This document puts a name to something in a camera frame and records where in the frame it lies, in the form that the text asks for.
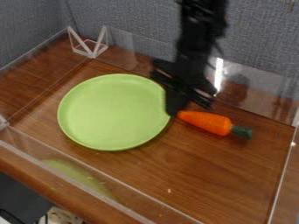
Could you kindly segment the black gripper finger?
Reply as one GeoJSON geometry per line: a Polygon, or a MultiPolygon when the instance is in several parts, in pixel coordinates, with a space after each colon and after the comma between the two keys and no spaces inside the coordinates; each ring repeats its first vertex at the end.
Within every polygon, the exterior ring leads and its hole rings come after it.
{"type": "Polygon", "coordinates": [[[166,112],[170,116],[175,116],[181,110],[187,107],[189,97],[185,93],[175,89],[166,90],[166,112]]]}

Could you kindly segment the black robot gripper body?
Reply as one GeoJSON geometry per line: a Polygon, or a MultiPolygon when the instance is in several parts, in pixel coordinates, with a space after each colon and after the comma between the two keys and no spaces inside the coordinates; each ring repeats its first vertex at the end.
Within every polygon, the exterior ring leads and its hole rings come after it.
{"type": "Polygon", "coordinates": [[[154,59],[151,78],[186,94],[189,102],[210,109],[218,89],[205,71],[213,48],[221,51],[218,39],[229,26],[226,12],[229,0],[179,0],[181,36],[177,42],[175,61],[154,59]]]}

